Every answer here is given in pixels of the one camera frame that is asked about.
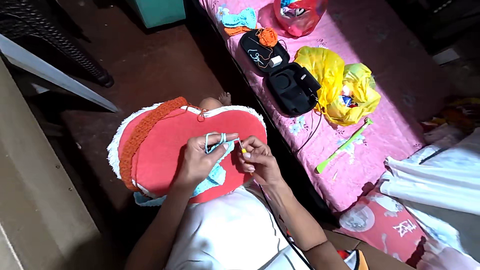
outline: crochet hook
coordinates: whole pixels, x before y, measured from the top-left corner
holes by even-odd
[[[341,151],[343,151],[347,146],[349,146],[355,139],[357,139],[360,134],[369,126],[370,124],[373,124],[373,121],[366,117],[365,118],[365,123],[361,126],[359,130],[357,130],[350,139],[348,139],[344,144],[342,144],[333,154],[328,157],[324,162],[320,163],[317,165],[317,172],[322,173],[327,166],[327,164],[334,158],[336,157]]]
[[[243,145],[241,144],[241,141],[239,140],[240,147],[241,147],[241,153],[245,154],[247,152],[247,149],[243,148]]]

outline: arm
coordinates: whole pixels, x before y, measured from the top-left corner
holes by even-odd
[[[238,134],[227,134],[228,141],[236,138]],[[208,144],[216,144],[220,139],[220,134],[212,134],[208,137]],[[225,147],[219,146],[210,154],[205,154],[205,136],[188,140],[178,177],[153,222],[135,244],[127,259],[126,270],[158,270],[166,266],[190,196],[227,151],[228,146],[223,146]]]
[[[310,265],[315,269],[349,270],[321,226],[297,201],[283,180],[270,148],[254,136],[242,141],[242,144],[248,152],[239,153],[243,169],[253,172],[254,179],[262,185],[272,207],[282,216],[296,246],[303,251]]]
[[[175,183],[172,185],[153,222],[130,253],[125,265],[126,270],[158,270],[165,267],[177,228],[194,188]]]

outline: light blue crochet piece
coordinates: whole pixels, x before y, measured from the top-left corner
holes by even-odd
[[[246,8],[239,14],[225,14],[222,17],[222,23],[225,27],[246,26],[250,29],[255,29],[257,26],[257,15],[253,8]]]
[[[238,141],[240,139],[235,139],[233,141],[227,142],[227,135],[225,133],[222,133],[221,136],[222,138],[220,139],[220,142],[213,145],[210,149],[208,149],[208,136],[211,135],[211,133],[208,133],[205,136],[205,153],[209,154],[211,153],[215,148],[217,148],[219,145],[223,143],[228,144],[228,149],[225,152],[225,154],[215,163],[213,166],[212,170],[208,174],[207,178],[203,180],[198,186],[195,188],[193,191],[193,194],[191,197],[195,197],[199,195],[200,193],[204,192],[205,190],[208,190],[212,187],[222,185],[225,182],[225,176],[227,175],[227,172],[225,169],[220,166],[220,162],[231,152],[233,151],[233,148],[235,147],[234,142]],[[156,199],[149,199],[145,196],[142,195],[140,192],[135,192],[133,194],[133,198],[135,199],[135,203],[138,204],[139,206],[160,206],[162,205],[163,201],[167,198],[167,195],[164,195],[160,198]]]

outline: yellow plastic bag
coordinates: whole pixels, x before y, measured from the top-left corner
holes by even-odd
[[[305,67],[322,86],[318,91],[315,108],[322,111],[328,104],[338,99],[342,92],[343,59],[329,49],[303,46],[297,51],[294,62]]]
[[[300,48],[295,62],[305,67],[322,86],[317,91],[319,105],[315,108],[331,123],[356,124],[363,116],[372,113],[380,102],[372,72],[364,64],[345,65],[331,50],[307,46]],[[358,103],[358,107],[349,108],[340,101],[343,86],[348,87],[352,101]]]

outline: orange crochet piece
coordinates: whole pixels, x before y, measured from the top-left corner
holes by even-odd
[[[225,33],[229,36],[238,35],[241,33],[247,33],[251,29],[246,26],[237,26],[237,27],[225,27]]]
[[[265,47],[272,48],[278,42],[278,36],[271,27],[266,27],[265,29],[258,29],[257,37],[260,40],[260,44]]]
[[[129,139],[125,142],[120,156],[120,176],[128,189],[140,191],[140,189],[132,183],[132,158],[140,147],[140,144],[145,140],[150,130],[158,121],[162,120],[172,111],[187,105],[188,102],[183,97],[164,102],[154,110],[151,110],[149,114],[135,126]]]

